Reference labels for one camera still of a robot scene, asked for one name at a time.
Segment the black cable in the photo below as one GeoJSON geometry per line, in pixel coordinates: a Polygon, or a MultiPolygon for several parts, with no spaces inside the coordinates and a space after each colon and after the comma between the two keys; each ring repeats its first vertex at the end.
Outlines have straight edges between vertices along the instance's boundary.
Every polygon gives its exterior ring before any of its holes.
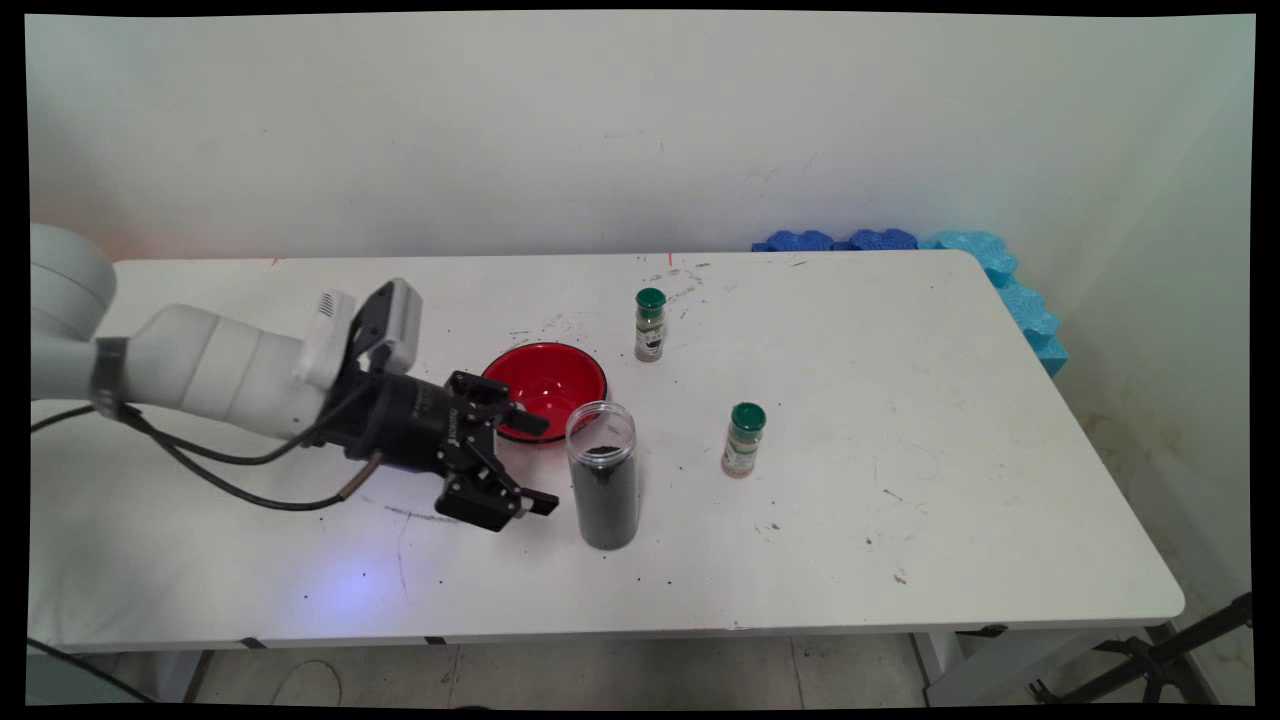
{"type": "MultiPolygon", "coordinates": [[[[224,479],[219,478],[218,475],[212,474],[207,469],[205,469],[201,465],[198,465],[191,457],[187,457],[179,450],[179,447],[189,450],[191,452],[195,452],[197,455],[202,455],[202,456],[209,457],[211,460],[218,460],[218,461],[228,462],[228,464],[232,464],[232,465],[262,465],[262,464],[270,462],[271,460],[275,460],[275,459],[280,457],[285,452],[293,450],[294,447],[297,447],[298,445],[301,445],[302,442],[305,442],[307,438],[315,436],[326,423],[329,423],[330,420],[333,420],[334,418],[337,418],[339,413],[342,413],[343,410],[346,410],[347,407],[349,407],[356,400],[358,400],[361,396],[364,396],[365,392],[369,391],[371,387],[372,386],[370,383],[367,383],[367,382],[360,383],[353,391],[351,391],[351,393],[347,397],[344,397],[340,402],[338,402],[337,405],[334,405],[328,413],[325,413],[315,423],[312,423],[311,427],[308,427],[307,429],[302,430],[298,436],[296,436],[294,438],[289,439],[288,442],[285,442],[280,447],[273,450],[271,452],[268,452],[266,455],[261,455],[259,457],[241,457],[241,456],[236,456],[236,455],[225,455],[225,454],[221,454],[221,452],[218,452],[218,451],[214,451],[214,450],[209,450],[207,447],[201,447],[201,446],[198,446],[198,445],[196,445],[193,442],[182,439],[179,437],[174,437],[174,436],[170,436],[168,433],[163,433],[163,432],[157,430],[151,423],[146,421],[142,418],[142,411],[138,410],[137,407],[133,407],[132,405],[122,405],[122,407],[120,407],[120,421],[124,423],[125,425],[128,425],[129,428],[133,428],[134,430],[138,430],[140,433],[150,437],[152,441],[155,441],[156,445],[159,445],[174,460],[177,460],[179,464],[182,464],[183,468],[191,470],[197,477],[200,477],[201,479],[209,482],[210,484],[212,484],[214,487],[216,487],[218,489],[220,489],[223,492],[233,495],[233,496],[236,496],[236,497],[238,497],[238,498],[241,498],[241,500],[243,500],[246,502],[250,502],[252,505],[257,505],[260,507],[268,507],[270,510],[284,510],[284,511],[288,511],[288,512],[308,512],[308,511],[312,511],[312,510],[321,510],[324,507],[329,507],[332,505],[337,505],[337,503],[343,502],[344,500],[347,500],[347,497],[344,495],[339,493],[339,495],[334,495],[334,496],[326,497],[324,500],[316,500],[314,502],[282,502],[279,500],[271,500],[269,497],[261,497],[261,496],[253,495],[253,493],[251,493],[248,491],[241,489],[241,488],[233,486],[232,483],[228,483],[227,480],[224,480],[224,479]]],[[[69,418],[76,418],[78,415],[84,415],[84,414],[92,413],[92,411],[93,411],[93,406],[92,405],[87,405],[84,407],[77,407],[76,410],[69,410],[67,413],[60,413],[58,415],[54,415],[52,418],[47,418],[45,420],[41,420],[40,423],[36,423],[35,425],[31,427],[31,432],[36,432],[36,430],[38,430],[41,428],[46,428],[49,425],[52,425],[54,423],[59,423],[61,420],[67,420],[69,418]]]]}
{"type": "Polygon", "coordinates": [[[196,464],[195,460],[192,460],[191,457],[187,457],[186,455],[182,454],[180,450],[178,450],[177,447],[174,447],[174,446],[164,442],[163,439],[156,438],[156,437],[152,437],[151,439],[156,441],[156,445],[159,445],[160,447],[163,447],[164,451],[168,452],[169,455],[172,455],[174,460],[177,460],[178,462],[182,462],[183,468],[191,470],[192,473],[195,473],[196,475],[201,477],[202,479],[209,480],[218,489],[221,489],[224,492],[234,495],[236,497],[238,497],[238,498],[241,498],[241,500],[243,500],[246,502],[252,502],[253,505],[257,505],[257,506],[261,506],[261,507],[269,507],[271,510],[285,510],[285,511],[291,511],[291,512],[307,512],[310,510],[320,510],[323,507],[329,507],[330,505],[337,505],[337,503],[347,500],[346,497],[343,497],[340,495],[334,495],[332,497],[326,497],[324,500],[317,500],[315,502],[280,502],[279,500],[271,500],[269,497],[261,497],[261,496],[253,495],[253,493],[251,493],[248,491],[241,489],[241,488],[238,488],[238,487],[228,483],[227,480],[219,478],[218,475],[210,473],[205,468],[201,468],[200,465],[196,464]]]}
{"type": "Polygon", "coordinates": [[[56,415],[51,415],[49,418],[45,418],[44,420],[41,420],[41,421],[36,423],[35,425],[32,425],[31,427],[31,432],[42,430],[42,429],[47,428],[49,425],[52,425],[54,423],[61,423],[63,420],[70,420],[72,418],[79,418],[81,415],[88,415],[92,411],[93,411],[93,406],[92,405],[84,405],[83,407],[77,407],[74,410],[68,410],[65,413],[59,413],[56,415]]]}
{"type": "Polygon", "coordinates": [[[228,465],[266,465],[268,462],[279,459],[285,452],[293,450],[294,447],[297,447],[297,446],[302,445],[303,442],[306,442],[306,441],[311,439],[312,437],[315,437],[316,433],[319,433],[334,418],[337,418],[339,414],[342,414],[343,410],[351,407],[351,405],[353,402],[356,402],[357,400],[360,400],[360,397],[364,396],[365,392],[369,391],[371,387],[372,386],[370,383],[362,382],[353,391],[351,391],[351,393],[347,397],[344,397],[340,402],[338,402],[332,409],[329,409],[329,411],[325,413],[324,415],[321,415],[315,423],[311,423],[311,427],[308,427],[307,429],[302,430],[301,433],[298,433],[297,436],[294,436],[292,439],[289,439],[288,442],[285,442],[280,447],[273,450],[271,452],[268,452],[266,455],[259,455],[256,457],[244,457],[244,456],[241,456],[241,455],[227,455],[224,452],[218,452],[216,450],[210,450],[207,447],[196,445],[196,443],[193,443],[191,441],[187,441],[187,439],[183,439],[180,437],[174,437],[174,436],[172,436],[169,433],[157,430],[152,425],[146,424],[146,423],[143,423],[142,427],[136,425],[136,424],[132,423],[136,416],[129,415],[127,413],[120,415],[120,421],[123,421],[125,425],[129,425],[131,428],[133,428],[136,430],[140,430],[140,432],[143,432],[143,433],[151,436],[151,438],[155,439],[155,441],[157,441],[157,442],[164,442],[165,445],[170,445],[173,447],[177,447],[177,448],[180,448],[180,450],[186,450],[187,452],[191,452],[193,455],[200,455],[201,457],[207,457],[209,460],[215,460],[218,462],[225,462],[228,465]]]}
{"type": "Polygon", "coordinates": [[[131,688],[129,685],[125,685],[120,680],[116,680],[115,678],[108,675],[106,673],[99,670],[97,667],[93,667],[92,665],[90,665],[88,662],[84,662],[83,660],[76,657],[74,655],[68,655],[68,653],[65,653],[65,652],[63,652],[63,651],[60,651],[58,648],[49,647],[47,644],[37,641],[36,638],[29,638],[28,637],[27,638],[27,644],[31,646],[31,647],[33,647],[33,648],[36,648],[36,650],[38,650],[40,652],[44,652],[45,655],[47,655],[50,657],[56,657],[58,660],[61,660],[63,662],[70,662],[72,665],[74,665],[76,667],[79,667],[81,670],[84,670],[90,675],[93,675],[95,678],[97,678],[100,680],[110,683],[115,688],[118,688],[122,692],[129,694],[131,697],[133,697],[134,700],[137,700],[140,702],[155,702],[154,698],[150,698],[150,697],[142,694],[141,692],[131,688]]]}

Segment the product label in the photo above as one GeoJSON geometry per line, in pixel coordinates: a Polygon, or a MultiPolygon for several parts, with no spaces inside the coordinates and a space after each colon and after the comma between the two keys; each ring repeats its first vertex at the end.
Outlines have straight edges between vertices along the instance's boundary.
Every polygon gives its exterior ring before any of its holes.
{"type": "Polygon", "coordinates": [[[742,471],[755,466],[755,448],[739,450],[732,442],[724,443],[724,466],[730,470],[742,471]]]}
{"type": "Polygon", "coordinates": [[[643,355],[657,355],[662,352],[662,331],[664,328],[640,329],[636,328],[636,351],[643,355]]]}

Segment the white wall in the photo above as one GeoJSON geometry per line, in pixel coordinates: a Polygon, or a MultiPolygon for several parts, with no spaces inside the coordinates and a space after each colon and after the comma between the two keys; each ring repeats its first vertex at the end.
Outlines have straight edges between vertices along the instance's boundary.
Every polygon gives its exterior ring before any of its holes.
{"type": "Polygon", "coordinates": [[[780,228],[983,228],[1065,306],[1083,288],[1053,269],[1106,255],[1107,220],[1161,141],[1203,124],[1194,81],[1238,24],[28,17],[32,213],[115,258],[745,250],[780,228]]]}
{"type": "MultiPolygon", "coordinates": [[[[31,209],[116,259],[996,232],[1192,619],[1251,585],[1253,49],[1252,17],[28,17],[31,209]]],[[[1245,643],[1201,653],[1225,700],[1245,643]]]]}
{"type": "MultiPolygon", "coordinates": [[[[1187,596],[1178,625],[1253,588],[1249,551],[1249,61],[1062,324],[1059,388],[1187,596]]],[[[1196,655],[1253,702],[1253,632],[1196,655]]]]}

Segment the black strap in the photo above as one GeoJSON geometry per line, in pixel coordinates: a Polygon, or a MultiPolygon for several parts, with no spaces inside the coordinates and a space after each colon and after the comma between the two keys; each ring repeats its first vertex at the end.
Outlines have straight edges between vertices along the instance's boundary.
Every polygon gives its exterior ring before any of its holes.
{"type": "Polygon", "coordinates": [[[127,337],[100,337],[93,373],[88,380],[88,397],[93,409],[113,420],[120,419],[122,384],[124,383],[124,355],[129,346],[127,337]]]}

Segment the floor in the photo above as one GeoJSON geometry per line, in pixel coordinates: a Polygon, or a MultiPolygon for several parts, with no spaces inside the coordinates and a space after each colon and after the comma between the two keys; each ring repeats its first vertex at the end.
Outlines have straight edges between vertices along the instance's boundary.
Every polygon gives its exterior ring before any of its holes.
{"type": "MultiPolygon", "coordinates": [[[[964,638],[966,652],[987,642],[964,638]]],[[[146,689],[148,653],[93,664],[146,689]]],[[[1089,652],[1044,678],[1064,692],[1114,666],[1089,652]]],[[[908,635],[238,650],[211,653],[196,702],[531,710],[923,706],[908,635]]],[[[1137,702],[1133,683],[1103,698],[1137,702]]],[[[1166,689],[1164,702],[1181,702],[1166,689]]],[[[1015,689],[1000,705],[1032,705],[1015,689]]]]}

